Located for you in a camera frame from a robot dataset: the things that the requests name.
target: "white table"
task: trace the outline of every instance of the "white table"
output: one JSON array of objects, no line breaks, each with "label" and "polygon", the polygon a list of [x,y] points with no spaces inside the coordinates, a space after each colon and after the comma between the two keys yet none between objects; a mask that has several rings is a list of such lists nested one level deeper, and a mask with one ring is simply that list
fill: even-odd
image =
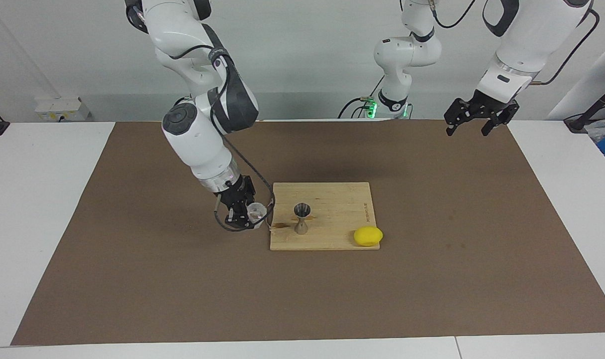
[{"label": "white table", "polygon": [[[605,358],[605,334],[7,348],[113,125],[15,123],[0,137],[0,358]],[[605,294],[604,157],[561,122],[509,128]]]}]

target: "brown table mat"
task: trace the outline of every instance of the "brown table mat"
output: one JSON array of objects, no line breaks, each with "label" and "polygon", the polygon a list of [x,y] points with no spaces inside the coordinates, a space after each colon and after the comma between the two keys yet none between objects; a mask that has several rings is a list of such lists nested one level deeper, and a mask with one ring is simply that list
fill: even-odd
[{"label": "brown table mat", "polygon": [[117,123],[12,344],[605,332],[605,296],[528,162],[481,122],[230,136],[270,181],[370,182],[385,238],[365,252],[220,229],[160,124]]}]

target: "lemon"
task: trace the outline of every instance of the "lemon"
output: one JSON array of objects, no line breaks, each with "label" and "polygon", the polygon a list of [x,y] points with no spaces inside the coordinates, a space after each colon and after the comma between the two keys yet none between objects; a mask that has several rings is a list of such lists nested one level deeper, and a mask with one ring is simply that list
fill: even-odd
[{"label": "lemon", "polygon": [[353,234],[353,239],[362,247],[371,247],[380,243],[382,231],[378,227],[362,227]]}]

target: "metal jigger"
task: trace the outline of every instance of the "metal jigger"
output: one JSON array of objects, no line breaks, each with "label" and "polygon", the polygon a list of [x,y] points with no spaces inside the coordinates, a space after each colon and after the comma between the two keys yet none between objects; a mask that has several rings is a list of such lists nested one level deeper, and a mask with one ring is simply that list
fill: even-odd
[{"label": "metal jigger", "polygon": [[305,234],[309,227],[307,227],[307,223],[305,223],[305,218],[309,216],[311,213],[311,207],[307,203],[298,203],[296,207],[294,207],[294,214],[298,217],[298,224],[294,227],[294,230],[298,234]]}]

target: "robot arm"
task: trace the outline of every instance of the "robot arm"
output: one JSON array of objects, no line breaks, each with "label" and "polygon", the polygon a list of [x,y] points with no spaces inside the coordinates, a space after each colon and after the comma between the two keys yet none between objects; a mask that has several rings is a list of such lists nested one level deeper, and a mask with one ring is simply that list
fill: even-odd
[{"label": "robot arm", "polygon": [[484,22],[501,45],[491,59],[473,98],[457,98],[444,114],[447,134],[475,118],[488,118],[482,134],[508,123],[519,105],[515,96],[526,89],[549,57],[585,18],[592,0],[500,0],[501,19]]},{"label": "robot arm", "polygon": [[410,35],[383,39],[374,54],[385,74],[378,93],[381,112],[394,118],[402,116],[407,107],[412,82],[408,68],[435,64],[442,53],[428,0],[407,0],[403,9],[402,22]]},{"label": "robot arm", "polygon": [[[165,137],[228,208],[225,223],[237,230],[253,228],[266,209],[259,206],[262,216],[250,218],[252,180],[241,175],[222,136],[253,125],[258,105],[216,32],[200,22],[211,12],[209,0],[126,0],[126,7],[130,23],[150,34],[157,59],[181,75],[191,92],[164,117]],[[213,88],[218,77],[220,89]]]}]

